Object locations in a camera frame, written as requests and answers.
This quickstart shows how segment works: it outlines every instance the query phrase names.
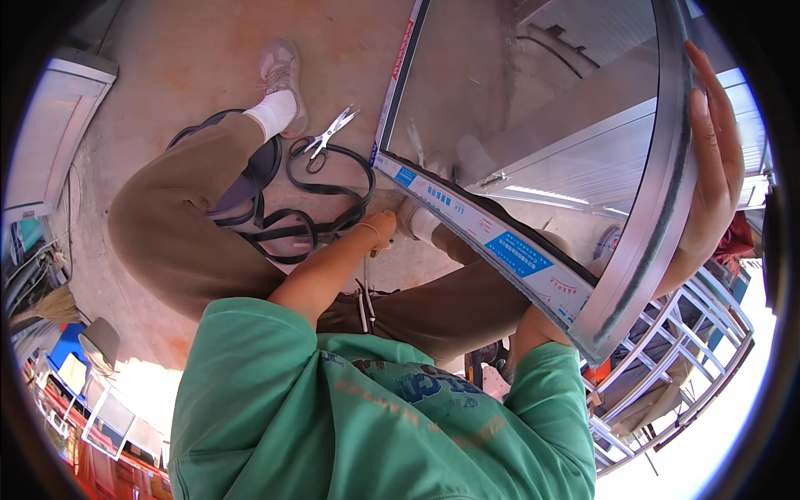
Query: scissors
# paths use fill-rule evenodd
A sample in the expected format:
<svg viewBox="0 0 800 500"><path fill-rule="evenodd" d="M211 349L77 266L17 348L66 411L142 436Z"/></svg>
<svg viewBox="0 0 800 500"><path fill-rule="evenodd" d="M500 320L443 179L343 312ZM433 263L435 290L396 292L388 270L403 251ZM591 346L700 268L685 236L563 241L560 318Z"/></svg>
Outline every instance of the scissors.
<svg viewBox="0 0 800 500"><path fill-rule="evenodd" d="M314 146L317 149L311 154L311 158L309 158L308 165L306 165L306 172L309 174L316 174L325 166L325 163L328 161L328 140L330 136L336 134L339 129L347 125L350 120L352 120L356 114L358 114L361 110L356 110L352 114L348 114L350 112L350 108L353 105L350 104L343 112L336 117L333 123L330 124L328 130L322 133L322 135L318 135L316 137L301 137L297 141L294 141L292 146L289 148L289 157L293 160L300 158L305 153L311 151ZM317 156L322 156L322 164L316 168L312 169L311 167L316 163Z"/></svg>

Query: green sweatshirt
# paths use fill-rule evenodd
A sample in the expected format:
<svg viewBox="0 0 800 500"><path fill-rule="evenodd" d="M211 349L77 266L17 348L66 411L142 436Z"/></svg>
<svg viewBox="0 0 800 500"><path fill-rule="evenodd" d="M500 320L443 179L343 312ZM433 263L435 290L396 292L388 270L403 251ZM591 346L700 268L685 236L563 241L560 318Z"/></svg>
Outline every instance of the green sweatshirt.
<svg viewBox="0 0 800 500"><path fill-rule="evenodd" d="M528 353L502 404L408 344L254 298L200 321L169 471L176 498L592 498L596 479L574 348Z"/></svg>

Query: bracelet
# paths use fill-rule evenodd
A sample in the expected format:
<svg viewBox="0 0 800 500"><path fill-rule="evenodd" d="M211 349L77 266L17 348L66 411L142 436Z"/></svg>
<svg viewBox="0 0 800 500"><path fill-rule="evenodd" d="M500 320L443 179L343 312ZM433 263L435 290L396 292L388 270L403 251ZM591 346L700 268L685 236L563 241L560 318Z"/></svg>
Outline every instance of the bracelet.
<svg viewBox="0 0 800 500"><path fill-rule="evenodd" d="M353 227L356 227L356 226L364 226L364 227L369 227L370 229L372 229L373 231L375 231L375 235L376 235L376 236L378 236L378 241L375 243L375 245L377 245L377 244L379 244L379 243L381 242L381 234L378 232L378 230L377 230L377 229L375 229L375 227L374 227L374 226L371 226L371 225L367 224L366 222L359 222L358 224L354 224L354 225L353 225Z"/></svg>

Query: beige sneaker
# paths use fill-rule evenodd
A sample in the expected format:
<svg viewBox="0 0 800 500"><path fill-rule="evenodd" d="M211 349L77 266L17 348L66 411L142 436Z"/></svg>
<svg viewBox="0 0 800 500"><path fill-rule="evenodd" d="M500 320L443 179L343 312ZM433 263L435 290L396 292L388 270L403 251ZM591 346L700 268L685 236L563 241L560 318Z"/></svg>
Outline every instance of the beige sneaker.
<svg viewBox="0 0 800 500"><path fill-rule="evenodd" d="M279 90L291 90L294 94L298 110L281 136L287 139L299 137L308 127L308 113L300 97L300 56L297 47L285 38L270 40L261 53L260 67L264 95Z"/></svg>

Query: brown pants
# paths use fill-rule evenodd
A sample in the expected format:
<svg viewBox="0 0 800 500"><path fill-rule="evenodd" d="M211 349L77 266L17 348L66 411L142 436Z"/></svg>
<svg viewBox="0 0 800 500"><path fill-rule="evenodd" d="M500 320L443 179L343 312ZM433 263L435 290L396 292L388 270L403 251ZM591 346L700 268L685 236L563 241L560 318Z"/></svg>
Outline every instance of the brown pants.
<svg viewBox="0 0 800 500"><path fill-rule="evenodd" d="M263 143L252 119L228 114L136 173L111 205L111 244L136 281L160 301L199 321L209 302L267 299L286 275L206 211ZM444 225L433 242L463 268L374 300L376 334L450 361L514 332L530 302ZM354 301L337 300L318 331L361 331Z"/></svg>

